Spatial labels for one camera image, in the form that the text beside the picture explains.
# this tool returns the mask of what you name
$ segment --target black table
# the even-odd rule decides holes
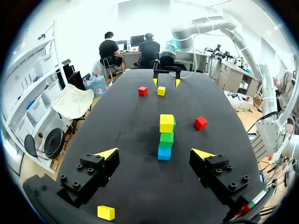
[[[175,77],[160,74],[164,97],[157,95],[152,77],[152,70],[130,70],[110,87],[77,131],[58,177],[75,169],[81,155],[118,147],[120,165],[111,180],[80,209],[97,216],[97,206],[113,207],[113,222],[124,224],[221,223],[229,208],[203,188],[189,166],[190,150],[224,154],[234,168],[257,180],[246,131],[207,75],[195,73],[175,88]],[[141,86],[149,89],[145,97],[138,94]],[[177,122],[170,161],[157,160],[160,114],[174,114]],[[199,116],[209,122],[202,131],[193,126]]]

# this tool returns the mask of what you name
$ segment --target screw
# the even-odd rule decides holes
[[[92,174],[92,173],[94,172],[94,170],[93,170],[93,168],[88,168],[88,169],[87,169],[87,172],[88,172],[89,174]]]
[[[73,188],[74,188],[75,190],[78,190],[78,189],[80,188],[80,183],[79,183],[78,181],[75,181],[75,182],[73,183]]]
[[[216,169],[216,174],[220,175],[222,173],[222,169]]]
[[[47,189],[47,186],[46,185],[43,185],[42,186],[42,190],[46,190]]]
[[[242,182],[246,183],[246,182],[248,182],[248,180],[249,180],[249,176],[248,175],[243,176]]]
[[[61,175],[60,175],[60,180],[61,180],[62,182],[66,181],[66,175],[61,174]]]
[[[229,189],[234,190],[237,187],[237,184],[235,182],[230,183],[228,186]]]
[[[232,166],[232,165],[227,165],[227,166],[226,166],[226,169],[227,169],[228,171],[231,171],[231,170],[233,169],[233,166]]]
[[[81,164],[77,165],[77,170],[82,170],[83,166]]]

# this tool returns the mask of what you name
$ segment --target man in black shirt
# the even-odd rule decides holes
[[[118,57],[121,53],[115,41],[112,40],[113,33],[105,33],[105,41],[101,43],[99,47],[99,54],[101,55],[100,62],[104,65],[103,59],[105,57],[112,57],[112,60],[109,60],[109,64],[115,64],[117,67],[121,66],[121,71],[125,72],[126,63],[122,57]]]
[[[140,69],[152,69],[155,59],[159,58],[160,44],[154,41],[154,35],[151,33],[147,33],[144,40],[138,49],[141,52],[138,67]]]

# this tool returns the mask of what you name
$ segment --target stacked cubes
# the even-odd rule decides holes
[[[172,114],[160,115],[160,145],[158,160],[170,160],[176,120]]]

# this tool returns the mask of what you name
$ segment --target shelving unit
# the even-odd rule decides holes
[[[67,78],[65,77],[65,74],[64,74],[63,65],[61,63],[62,61],[60,60],[59,54],[58,54],[58,48],[57,48],[57,42],[56,42],[56,40],[57,40],[56,20],[53,21],[53,24],[49,27],[49,29],[46,31],[45,34],[47,37],[46,39],[40,40],[37,43],[37,45],[35,45],[34,47],[25,49],[24,52],[17,55],[16,58],[13,59],[9,63],[9,65],[6,67],[6,70],[4,72],[3,83],[5,85],[6,81],[7,81],[8,83],[10,83],[10,85],[12,85],[13,82],[11,82],[11,80],[15,79],[16,82],[19,81],[19,79],[15,78],[15,77],[19,78],[20,75],[28,72],[28,71],[25,71],[26,69],[28,69],[28,70],[33,69],[35,62],[34,62],[34,64],[32,64],[32,62],[36,59],[36,57],[39,57],[40,54],[38,54],[36,56],[34,56],[34,55],[41,51],[44,51],[45,58],[47,57],[47,55],[50,55],[50,54],[57,57],[58,65],[55,65],[49,71],[44,73],[37,81],[35,81],[34,83],[31,83],[27,87],[27,89],[25,89],[23,91],[23,93],[18,98],[15,105],[13,105],[12,108],[7,107],[8,111],[11,108],[9,113],[7,113],[7,116],[5,116],[3,111],[1,111],[1,121],[3,123],[5,130],[7,131],[10,138],[13,140],[13,142],[15,143],[15,146],[18,149],[22,150],[26,155],[28,155],[33,161],[35,161],[41,167],[43,167],[44,169],[48,170],[51,173],[54,173],[54,170],[52,170],[50,168],[52,160],[44,160],[41,158],[35,158],[35,157],[31,156],[25,150],[24,142],[22,142],[22,140],[20,140],[15,133],[15,126],[16,126],[15,121],[18,120],[18,118],[20,117],[21,114],[23,115],[26,112],[26,106],[27,106],[28,102],[33,100],[34,97],[37,97],[39,94],[41,94],[40,90],[43,89],[43,85],[46,86],[47,82],[54,81],[52,75],[54,73],[56,73],[57,70],[60,71],[62,78],[64,80],[64,84],[65,85],[68,84]],[[46,48],[48,46],[50,46],[50,52],[47,54]],[[43,150],[44,141],[51,130],[53,130],[56,127],[63,129],[63,131],[66,131],[68,129],[67,126],[65,126],[63,124],[63,121],[59,118],[59,115],[51,108],[50,104],[47,104],[45,106],[46,106],[47,110],[43,114],[41,119],[37,123],[31,122],[34,127],[34,130],[31,134],[33,136],[33,138],[35,140],[37,140],[37,135],[39,132],[42,132],[43,136],[44,136],[43,143],[40,145],[39,150],[41,150],[41,149]],[[42,155],[42,154],[43,153],[40,153],[37,151],[38,156],[45,157],[45,155],[44,154]]]

